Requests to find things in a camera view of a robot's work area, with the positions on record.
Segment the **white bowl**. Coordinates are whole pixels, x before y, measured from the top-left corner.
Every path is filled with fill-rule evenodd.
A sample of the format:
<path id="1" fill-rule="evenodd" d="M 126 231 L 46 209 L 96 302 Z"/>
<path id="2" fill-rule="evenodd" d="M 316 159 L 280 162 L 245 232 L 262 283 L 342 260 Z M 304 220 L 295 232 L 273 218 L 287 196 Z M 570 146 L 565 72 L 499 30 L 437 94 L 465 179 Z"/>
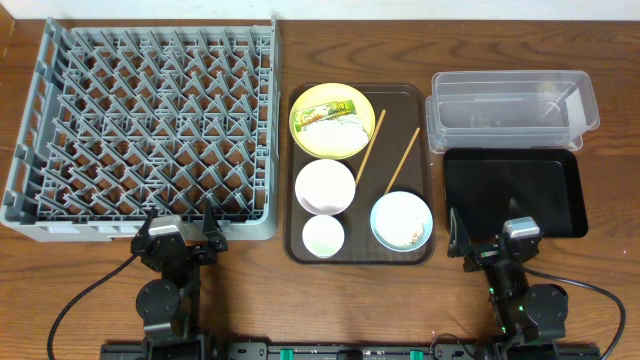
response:
<path id="1" fill-rule="evenodd" d="M 355 178 L 343 163 L 319 159 L 305 165 L 295 179 L 298 203 L 314 215 L 336 215 L 355 197 Z"/>

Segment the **small white cup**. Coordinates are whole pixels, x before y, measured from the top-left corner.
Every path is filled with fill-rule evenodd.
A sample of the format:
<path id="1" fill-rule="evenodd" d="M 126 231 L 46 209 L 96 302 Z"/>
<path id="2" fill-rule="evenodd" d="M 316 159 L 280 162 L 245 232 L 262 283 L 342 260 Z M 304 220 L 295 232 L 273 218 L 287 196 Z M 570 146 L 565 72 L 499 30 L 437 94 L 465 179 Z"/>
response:
<path id="1" fill-rule="evenodd" d="M 312 255 L 327 259 L 336 255 L 344 245 L 345 231 L 336 218 L 317 215 L 305 223 L 302 241 Z"/>

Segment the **light blue bowl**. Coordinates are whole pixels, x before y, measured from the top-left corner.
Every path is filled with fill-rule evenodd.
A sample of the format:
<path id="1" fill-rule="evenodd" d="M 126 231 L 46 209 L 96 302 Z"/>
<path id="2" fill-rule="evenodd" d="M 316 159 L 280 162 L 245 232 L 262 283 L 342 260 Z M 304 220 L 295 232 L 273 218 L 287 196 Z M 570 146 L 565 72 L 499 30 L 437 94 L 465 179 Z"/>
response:
<path id="1" fill-rule="evenodd" d="M 384 247 L 395 252 L 411 252 L 429 242 L 434 218 L 420 196 L 394 191 L 376 201 L 370 213 L 370 227 Z"/>

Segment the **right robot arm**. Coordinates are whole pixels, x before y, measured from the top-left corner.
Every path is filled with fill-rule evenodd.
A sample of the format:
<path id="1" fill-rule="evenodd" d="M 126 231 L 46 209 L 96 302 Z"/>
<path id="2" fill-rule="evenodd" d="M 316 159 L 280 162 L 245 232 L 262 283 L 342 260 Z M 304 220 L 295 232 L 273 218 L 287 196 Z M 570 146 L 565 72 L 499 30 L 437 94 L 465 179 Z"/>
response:
<path id="1" fill-rule="evenodd" d="M 523 263 L 539 253 L 541 230 L 531 217 L 508 220 L 492 241 L 474 243 L 457 209 L 449 210 L 447 256 L 464 259 L 467 273 L 481 271 L 502 334 L 477 348 L 475 359 L 557 359 L 555 342 L 566 335 L 568 294 L 554 284 L 530 285 Z"/>

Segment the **green snack wrapper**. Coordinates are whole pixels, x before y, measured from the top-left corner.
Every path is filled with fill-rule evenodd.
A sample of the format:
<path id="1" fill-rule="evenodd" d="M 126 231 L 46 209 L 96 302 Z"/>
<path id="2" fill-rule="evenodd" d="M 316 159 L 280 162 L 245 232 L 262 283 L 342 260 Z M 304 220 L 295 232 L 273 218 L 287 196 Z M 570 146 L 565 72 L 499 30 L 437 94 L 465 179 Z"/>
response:
<path id="1" fill-rule="evenodd" d="M 298 110 L 294 113 L 294 129 L 301 131 L 313 122 L 327 120 L 341 115 L 354 114 L 355 112 L 356 109 L 352 100 L 333 101 Z"/>

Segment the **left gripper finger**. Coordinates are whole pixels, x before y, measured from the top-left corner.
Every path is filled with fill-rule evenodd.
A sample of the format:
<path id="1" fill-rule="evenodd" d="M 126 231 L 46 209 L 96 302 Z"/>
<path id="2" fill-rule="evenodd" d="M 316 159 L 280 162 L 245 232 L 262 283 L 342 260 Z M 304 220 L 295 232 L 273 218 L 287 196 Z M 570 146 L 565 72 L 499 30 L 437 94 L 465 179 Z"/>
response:
<path id="1" fill-rule="evenodd" d="M 202 232 L 207 238 L 207 243 L 216 252 L 226 252 L 228 250 L 227 239 L 215 218 L 215 209 L 210 202 L 205 205 Z"/>
<path id="2" fill-rule="evenodd" d="M 158 211 L 155 208 L 152 208 L 146 215 L 146 218 L 134 236 L 134 240 L 142 240 L 149 237 L 149 229 L 151 226 L 151 222 L 153 219 L 157 217 Z"/>

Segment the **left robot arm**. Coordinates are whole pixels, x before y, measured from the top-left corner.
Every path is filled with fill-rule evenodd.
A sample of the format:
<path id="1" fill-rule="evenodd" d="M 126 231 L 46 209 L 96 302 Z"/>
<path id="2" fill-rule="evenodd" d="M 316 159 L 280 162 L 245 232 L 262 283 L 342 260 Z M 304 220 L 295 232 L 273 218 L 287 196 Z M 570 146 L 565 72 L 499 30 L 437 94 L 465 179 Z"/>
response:
<path id="1" fill-rule="evenodd" d="M 131 242 L 131 253 L 160 274 L 136 297 L 145 333 L 143 359 L 217 358 L 215 337 L 199 328 L 200 269 L 215 264 L 227 250 L 211 204 L 205 205 L 201 227 L 179 215 L 160 217 L 150 211 Z"/>

